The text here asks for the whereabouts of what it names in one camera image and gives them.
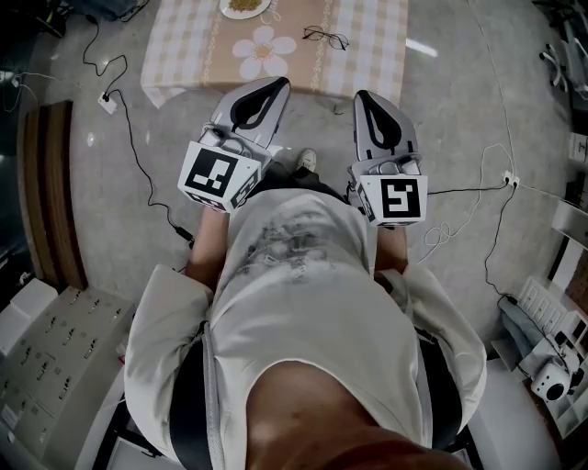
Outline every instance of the black strap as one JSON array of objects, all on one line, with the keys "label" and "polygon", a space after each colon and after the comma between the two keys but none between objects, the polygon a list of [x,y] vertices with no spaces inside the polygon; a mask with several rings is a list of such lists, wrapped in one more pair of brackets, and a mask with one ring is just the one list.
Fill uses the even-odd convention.
[{"label": "black strap", "polygon": [[421,352],[431,397],[433,448],[445,450],[459,433],[463,412],[461,397],[437,338],[423,330],[417,332],[422,337]]},{"label": "black strap", "polygon": [[204,325],[200,324],[196,341],[174,383],[169,409],[169,433],[174,452],[186,470],[212,470],[206,422],[204,376]]}]

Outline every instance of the sleeve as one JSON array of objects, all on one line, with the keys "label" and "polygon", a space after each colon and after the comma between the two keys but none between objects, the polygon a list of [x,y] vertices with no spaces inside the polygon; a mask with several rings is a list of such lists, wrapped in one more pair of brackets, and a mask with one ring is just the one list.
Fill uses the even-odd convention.
[{"label": "sleeve", "polygon": [[[384,274],[393,277],[389,272]],[[414,325],[445,342],[440,344],[461,395],[463,429],[478,408],[486,387],[484,345],[433,273],[423,266],[409,264],[402,278],[413,305]]]},{"label": "sleeve", "polygon": [[211,299],[208,287],[158,265],[130,327],[124,377],[129,413],[145,439],[175,461],[168,423],[175,374]]}]

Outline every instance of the person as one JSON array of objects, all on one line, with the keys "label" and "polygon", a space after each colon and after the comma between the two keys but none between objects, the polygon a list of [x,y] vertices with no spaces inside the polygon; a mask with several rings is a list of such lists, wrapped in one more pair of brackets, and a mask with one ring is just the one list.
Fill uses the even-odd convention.
[{"label": "person", "polygon": [[315,168],[314,151],[292,175],[273,163],[231,218],[204,209],[185,275],[156,268],[130,330],[129,412],[178,460],[175,379],[206,318],[215,469],[463,469],[431,449],[415,327],[447,360],[459,430],[485,386],[481,340],[434,276],[408,262],[405,230],[370,227]]}]

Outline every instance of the shoe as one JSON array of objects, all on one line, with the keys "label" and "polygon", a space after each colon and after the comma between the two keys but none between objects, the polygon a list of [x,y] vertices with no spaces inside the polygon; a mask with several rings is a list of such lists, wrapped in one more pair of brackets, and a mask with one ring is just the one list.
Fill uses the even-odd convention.
[{"label": "shoe", "polygon": [[137,15],[137,13],[139,13],[142,10],[142,8],[144,6],[146,6],[148,3],[149,3],[149,0],[137,0],[137,5],[134,6],[127,13],[125,13],[122,17],[120,17],[119,18],[120,21],[122,21],[123,23],[126,23],[131,18],[133,18],[135,15]]},{"label": "shoe", "polygon": [[313,149],[305,149],[300,153],[296,169],[299,170],[300,168],[306,168],[314,173],[316,170],[316,151]]}]

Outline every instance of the table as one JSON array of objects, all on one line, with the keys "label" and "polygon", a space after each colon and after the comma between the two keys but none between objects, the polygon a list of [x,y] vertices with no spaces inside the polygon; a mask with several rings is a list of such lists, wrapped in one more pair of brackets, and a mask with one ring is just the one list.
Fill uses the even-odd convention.
[{"label": "table", "polygon": [[[259,17],[232,20],[218,0],[162,0],[141,74],[158,108],[189,89],[233,89],[287,76],[294,92],[351,99],[367,89],[398,105],[408,0],[272,0]],[[320,26],[349,39],[304,40]]]}]

